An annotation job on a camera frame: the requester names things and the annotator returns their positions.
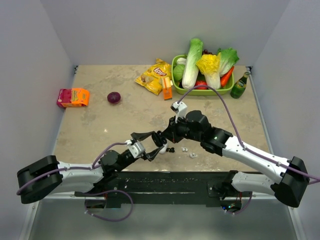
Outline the white cauliflower piece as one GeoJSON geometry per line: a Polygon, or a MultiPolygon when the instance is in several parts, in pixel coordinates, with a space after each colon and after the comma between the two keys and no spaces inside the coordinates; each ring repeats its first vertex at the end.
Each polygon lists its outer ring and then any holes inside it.
{"type": "Polygon", "coordinates": [[[176,60],[176,64],[177,65],[185,65],[187,62],[187,59],[184,58],[184,57],[179,57],[177,60],[176,60]]]}

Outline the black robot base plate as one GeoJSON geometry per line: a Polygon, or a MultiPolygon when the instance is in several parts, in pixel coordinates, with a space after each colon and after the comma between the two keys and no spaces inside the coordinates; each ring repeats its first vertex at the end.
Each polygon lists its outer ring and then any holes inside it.
{"type": "Polygon", "coordinates": [[[76,191],[77,197],[103,197],[106,206],[119,208],[122,204],[205,205],[220,207],[221,203],[249,192],[233,190],[227,182],[229,172],[157,172],[123,171],[111,181],[100,180],[93,189],[76,191]]]}

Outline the yellow Lays chips bag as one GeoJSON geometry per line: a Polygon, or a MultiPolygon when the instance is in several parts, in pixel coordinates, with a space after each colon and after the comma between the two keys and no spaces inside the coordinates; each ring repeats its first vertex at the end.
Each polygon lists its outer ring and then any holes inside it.
{"type": "Polygon", "coordinates": [[[163,89],[162,78],[172,79],[172,66],[166,61],[157,58],[155,64],[150,66],[135,82],[155,95],[163,89]]]}

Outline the dark grapes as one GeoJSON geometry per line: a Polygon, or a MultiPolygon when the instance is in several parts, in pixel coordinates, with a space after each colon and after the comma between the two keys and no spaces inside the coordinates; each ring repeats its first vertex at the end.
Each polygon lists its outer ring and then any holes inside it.
{"type": "Polygon", "coordinates": [[[204,49],[202,52],[203,55],[213,55],[212,52],[208,51],[207,49],[204,49]]]}

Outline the orange carrot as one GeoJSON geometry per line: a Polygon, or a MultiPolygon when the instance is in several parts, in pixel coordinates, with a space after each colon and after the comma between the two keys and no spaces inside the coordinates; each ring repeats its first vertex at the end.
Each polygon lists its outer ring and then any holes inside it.
{"type": "Polygon", "coordinates": [[[232,76],[233,70],[234,70],[234,66],[231,67],[231,69],[220,78],[220,86],[223,88],[227,85],[229,78],[232,76]]]}

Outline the white earbud charging case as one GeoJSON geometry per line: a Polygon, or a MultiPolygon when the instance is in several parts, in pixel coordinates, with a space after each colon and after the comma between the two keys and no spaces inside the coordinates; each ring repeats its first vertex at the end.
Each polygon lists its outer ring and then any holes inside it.
{"type": "Polygon", "coordinates": [[[164,144],[163,148],[159,151],[159,154],[163,155],[164,153],[167,152],[168,144],[164,144]]]}

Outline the white earbud far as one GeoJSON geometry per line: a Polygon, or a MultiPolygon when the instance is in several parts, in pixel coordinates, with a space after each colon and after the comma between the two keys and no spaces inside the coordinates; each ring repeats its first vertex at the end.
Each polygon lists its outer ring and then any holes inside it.
{"type": "Polygon", "coordinates": [[[193,159],[193,158],[196,158],[197,156],[198,156],[198,155],[197,155],[196,153],[194,153],[194,152],[192,152],[192,153],[189,154],[189,157],[192,158],[192,159],[193,159]]]}

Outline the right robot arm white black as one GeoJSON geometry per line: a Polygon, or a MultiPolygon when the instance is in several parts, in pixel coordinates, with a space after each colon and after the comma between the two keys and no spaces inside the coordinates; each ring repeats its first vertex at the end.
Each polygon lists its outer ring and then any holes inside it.
{"type": "Polygon", "coordinates": [[[171,117],[161,135],[172,143],[183,139],[199,142],[207,152],[239,161],[259,172],[232,171],[222,185],[223,192],[230,197],[238,192],[264,193],[297,208],[310,182],[301,158],[286,159],[246,145],[232,133],[212,126],[199,110],[184,118],[171,117]]]}

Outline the yellow napa cabbage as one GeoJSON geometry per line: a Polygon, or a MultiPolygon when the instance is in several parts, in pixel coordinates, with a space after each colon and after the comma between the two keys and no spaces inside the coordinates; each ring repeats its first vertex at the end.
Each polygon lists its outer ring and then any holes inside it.
{"type": "Polygon", "coordinates": [[[220,61],[221,54],[219,53],[218,55],[204,54],[196,62],[196,66],[201,74],[204,75],[207,85],[215,90],[221,87],[220,61]]]}

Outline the round green cabbage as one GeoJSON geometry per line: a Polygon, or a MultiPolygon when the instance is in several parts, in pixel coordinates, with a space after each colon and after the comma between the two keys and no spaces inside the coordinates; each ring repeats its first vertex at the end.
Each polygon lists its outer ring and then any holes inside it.
{"type": "Polygon", "coordinates": [[[184,64],[177,64],[172,72],[172,76],[176,82],[181,82],[183,79],[184,75],[184,70],[185,70],[185,65],[184,64]]]}

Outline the orange small carton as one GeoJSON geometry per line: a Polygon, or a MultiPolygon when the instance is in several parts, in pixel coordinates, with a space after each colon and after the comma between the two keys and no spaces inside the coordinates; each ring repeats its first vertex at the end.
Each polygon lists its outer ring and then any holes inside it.
{"type": "Polygon", "coordinates": [[[173,93],[172,93],[172,84],[171,84],[170,78],[162,77],[161,84],[162,84],[163,99],[165,101],[171,100],[173,97],[173,93]]]}

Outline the green glass bottle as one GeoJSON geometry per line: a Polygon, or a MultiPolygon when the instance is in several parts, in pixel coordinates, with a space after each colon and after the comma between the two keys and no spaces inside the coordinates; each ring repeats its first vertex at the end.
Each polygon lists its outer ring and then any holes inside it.
{"type": "Polygon", "coordinates": [[[234,99],[240,98],[246,90],[247,80],[250,76],[250,72],[246,71],[243,76],[234,84],[230,96],[234,99]]]}

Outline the black earbud charging case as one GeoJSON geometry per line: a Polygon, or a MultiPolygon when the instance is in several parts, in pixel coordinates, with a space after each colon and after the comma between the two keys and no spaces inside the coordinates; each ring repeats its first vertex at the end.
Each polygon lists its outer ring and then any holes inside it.
{"type": "Polygon", "coordinates": [[[168,143],[167,139],[162,136],[162,132],[160,130],[153,132],[151,138],[157,147],[165,146],[168,143]]]}

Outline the red onion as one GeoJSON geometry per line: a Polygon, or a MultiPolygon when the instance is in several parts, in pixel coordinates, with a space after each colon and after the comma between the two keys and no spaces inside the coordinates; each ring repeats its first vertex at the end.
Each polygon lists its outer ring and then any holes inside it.
{"type": "Polygon", "coordinates": [[[121,101],[122,97],[119,92],[113,91],[107,95],[107,101],[110,104],[118,104],[121,101]]]}

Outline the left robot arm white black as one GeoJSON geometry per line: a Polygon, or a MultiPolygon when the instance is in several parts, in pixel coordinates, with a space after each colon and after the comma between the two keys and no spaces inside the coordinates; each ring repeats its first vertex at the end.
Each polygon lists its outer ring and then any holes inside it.
{"type": "Polygon", "coordinates": [[[92,164],[71,164],[48,155],[17,172],[22,204],[31,204],[48,195],[80,192],[87,196],[99,196],[105,185],[118,173],[138,159],[153,161],[158,154],[166,152],[168,142],[160,132],[132,133],[131,139],[123,142],[126,150],[114,151],[108,146],[92,164]]]}

